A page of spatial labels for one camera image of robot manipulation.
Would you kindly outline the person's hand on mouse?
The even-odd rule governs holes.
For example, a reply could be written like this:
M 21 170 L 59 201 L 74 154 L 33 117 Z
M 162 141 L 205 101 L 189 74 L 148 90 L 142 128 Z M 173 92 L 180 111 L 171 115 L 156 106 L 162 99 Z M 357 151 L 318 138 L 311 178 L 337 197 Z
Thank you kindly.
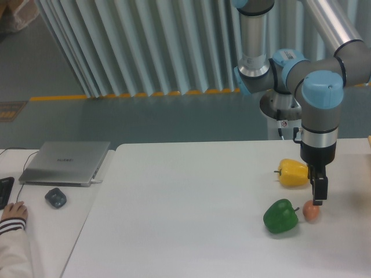
M 28 209 L 23 201 L 5 206 L 1 216 L 1 232 L 26 228 Z

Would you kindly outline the round silver robot base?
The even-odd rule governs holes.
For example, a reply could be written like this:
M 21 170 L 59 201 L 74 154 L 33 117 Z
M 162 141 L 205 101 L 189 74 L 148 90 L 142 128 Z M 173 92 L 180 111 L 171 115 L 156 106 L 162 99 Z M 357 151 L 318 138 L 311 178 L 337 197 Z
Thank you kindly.
M 301 127 L 301 106 L 291 94 L 270 90 L 260 99 L 260 111 L 267 122 L 269 140 L 293 139 L 293 129 Z

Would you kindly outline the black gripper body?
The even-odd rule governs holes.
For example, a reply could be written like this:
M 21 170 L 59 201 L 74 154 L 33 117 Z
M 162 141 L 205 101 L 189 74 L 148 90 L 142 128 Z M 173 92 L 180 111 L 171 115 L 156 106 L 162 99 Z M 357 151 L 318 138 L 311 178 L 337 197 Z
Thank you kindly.
M 300 156 L 303 161 L 311 166 L 326 166 L 333 162 L 336 154 L 336 143 L 325 148 L 300 144 Z

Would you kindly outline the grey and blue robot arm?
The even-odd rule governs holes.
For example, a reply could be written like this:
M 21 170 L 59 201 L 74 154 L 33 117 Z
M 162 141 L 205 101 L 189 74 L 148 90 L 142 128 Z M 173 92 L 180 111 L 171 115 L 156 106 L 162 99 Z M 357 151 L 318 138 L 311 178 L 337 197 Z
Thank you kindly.
M 335 156 L 344 88 L 370 81 L 370 49 L 337 1 L 304 1 L 331 58 L 312 62 L 293 49 L 267 57 L 267 15 L 273 1 L 234 1 L 241 24 L 242 58 L 235 77 L 243 93 L 272 89 L 301 108 L 293 141 L 308 166 L 312 202 L 328 196 L 326 166 Z

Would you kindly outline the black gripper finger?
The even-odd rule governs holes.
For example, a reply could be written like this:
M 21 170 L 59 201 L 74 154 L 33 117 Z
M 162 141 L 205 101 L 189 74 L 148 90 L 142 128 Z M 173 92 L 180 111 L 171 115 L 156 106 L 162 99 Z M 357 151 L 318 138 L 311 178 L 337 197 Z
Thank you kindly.
M 321 206 L 324 200 L 328 199 L 328 178 L 326 176 L 326 168 L 308 166 L 308 178 L 312 186 L 312 204 Z

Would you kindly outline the forearm in white striped sleeve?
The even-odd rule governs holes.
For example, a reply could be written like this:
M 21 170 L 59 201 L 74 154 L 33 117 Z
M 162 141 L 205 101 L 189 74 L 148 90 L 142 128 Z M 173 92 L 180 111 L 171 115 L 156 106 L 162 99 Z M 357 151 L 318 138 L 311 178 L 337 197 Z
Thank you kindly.
M 34 277 L 25 227 L 22 218 L 1 221 L 1 277 Z

